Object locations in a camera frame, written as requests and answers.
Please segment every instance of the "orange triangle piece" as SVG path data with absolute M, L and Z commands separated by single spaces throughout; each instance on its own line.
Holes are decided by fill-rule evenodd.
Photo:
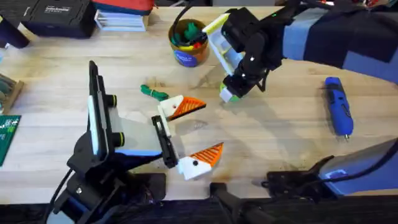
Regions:
M 172 116 L 169 116 L 169 120 L 177 119 L 179 117 L 192 113 L 196 110 L 202 109 L 204 107 L 206 107 L 206 103 L 203 102 L 202 100 L 198 100 L 193 97 L 184 96 L 184 99 L 182 100 L 178 108 L 175 110 L 174 114 Z
M 217 161 L 221 157 L 221 153 L 223 152 L 223 146 L 224 143 L 222 142 L 208 149 L 194 153 L 190 157 L 206 162 L 213 167 L 214 165 L 216 165 Z

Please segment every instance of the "black box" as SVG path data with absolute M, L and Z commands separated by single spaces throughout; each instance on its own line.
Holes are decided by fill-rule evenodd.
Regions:
M 95 28 L 90 0 L 36 0 L 26 9 L 22 24 L 45 37 L 89 38 Z

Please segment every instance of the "green cable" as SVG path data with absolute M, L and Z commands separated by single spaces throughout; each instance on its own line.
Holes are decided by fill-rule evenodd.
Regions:
M 147 85 L 141 85 L 141 93 L 151 96 L 159 101 L 167 100 L 169 98 L 169 95 L 167 93 L 151 90 Z

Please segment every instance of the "green circuit board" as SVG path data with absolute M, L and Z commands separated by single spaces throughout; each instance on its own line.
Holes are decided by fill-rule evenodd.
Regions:
M 19 115 L 0 115 L 0 166 L 6 158 L 20 120 L 21 116 Z

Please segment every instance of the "wooden tabletop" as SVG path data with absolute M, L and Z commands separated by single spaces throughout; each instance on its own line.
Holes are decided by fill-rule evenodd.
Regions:
M 209 24 L 228 8 L 194 7 L 186 18 Z M 249 8 L 258 18 L 277 7 Z M 66 161 L 87 121 L 88 62 L 94 60 L 109 94 L 118 96 L 122 117 L 147 122 L 159 102 L 143 95 L 146 83 L 170 96 L 193 96 L 203 110 L 170 124 L 180 154 L 224 142 L 218 167 L 199 180 L 184 181 L 177 169 L 155 161 L 136 172 L 167 173 L 166 199 L 206 198 L 208 184 L 227 182 L 240 197 L 266 197 L 253 182 L 270 170 L 308 169 L 323 157 L 343 155 L 396 138 L 398 86 L 377 78 L 309 62 L 284 60 L 271 72 L 267 91 L 222 103 L 224 71 L 210 51 L 206 62 L 185 68 L 174 59 L 167 31 L 181 8 L 154 9 L 148 31 L 96 32 L 89 40 L 38 38 L 26 49 L 10 48 L 0 73 L 26 83 L 11 113 L 22 119 L 0 167 L 0 203 L 48 202 L 68 170 Z M 340 77 L 354 118 L 349 142 L 330 128 L 322 97 L 326 77 Z

